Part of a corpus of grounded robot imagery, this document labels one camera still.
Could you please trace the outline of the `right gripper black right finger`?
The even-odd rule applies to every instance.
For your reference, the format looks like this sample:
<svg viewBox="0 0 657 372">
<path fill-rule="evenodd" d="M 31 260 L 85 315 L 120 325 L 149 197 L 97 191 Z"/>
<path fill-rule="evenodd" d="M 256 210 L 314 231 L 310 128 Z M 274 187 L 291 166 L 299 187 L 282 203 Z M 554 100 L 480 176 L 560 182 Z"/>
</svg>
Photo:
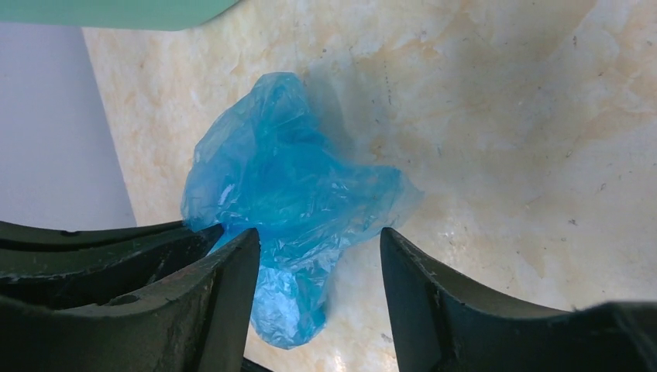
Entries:
<svg viewBox="0 0 657 372">
<path fill-rule="evenodd" d="M 402 371 L 654 371 L 656 304 L 610 301 L 575 311 L 489 288 L 392 228 L 380 257 Z"/>
</svg>

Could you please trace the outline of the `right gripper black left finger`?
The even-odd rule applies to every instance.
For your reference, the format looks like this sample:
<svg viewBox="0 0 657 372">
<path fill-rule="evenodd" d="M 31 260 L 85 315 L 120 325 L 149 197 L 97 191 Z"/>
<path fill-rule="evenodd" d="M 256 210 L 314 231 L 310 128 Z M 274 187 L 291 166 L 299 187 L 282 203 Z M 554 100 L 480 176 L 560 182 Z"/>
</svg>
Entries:
<svg viewBox="0 0 657 372">
<path fill-rule="evenodd" d="M 260 239 L 223 234 L 3 222 L 1 369 L 260 370 L 244 355 Z"/>
</svg>

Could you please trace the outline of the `blue plastic trash bag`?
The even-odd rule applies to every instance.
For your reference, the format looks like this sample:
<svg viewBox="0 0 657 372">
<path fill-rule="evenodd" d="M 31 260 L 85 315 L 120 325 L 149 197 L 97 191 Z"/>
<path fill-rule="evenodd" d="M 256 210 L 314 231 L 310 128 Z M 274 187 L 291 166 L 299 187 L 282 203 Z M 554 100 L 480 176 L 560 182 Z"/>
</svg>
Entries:
<svg viewBox="0 0 657 372">
<path fill-rule="evenodd" d="M 263 75 L 223 112 L 194 149 L 181 216 L 194 231 L 260 236 L 250 321 L 281 349 L 325 326 L 326 282 L 344 251 L 401 226 L 423 194 L 399 169 L 336 154 L 299 77 Z"/>
</svg>

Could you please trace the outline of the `green plastic trash bin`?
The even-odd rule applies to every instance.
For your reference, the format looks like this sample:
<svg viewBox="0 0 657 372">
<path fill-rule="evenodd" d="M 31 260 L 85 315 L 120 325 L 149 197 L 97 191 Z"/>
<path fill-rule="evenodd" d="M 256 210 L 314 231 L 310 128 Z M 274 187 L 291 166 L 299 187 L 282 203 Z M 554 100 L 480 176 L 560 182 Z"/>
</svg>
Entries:
<svg viewBox="0 0 657 372">
<path fill-rule="evenodd" d="M 199 26 L 235 4 L 233 0 L 1 0 L 1 20 L 178 31 Z"/>
</svg>

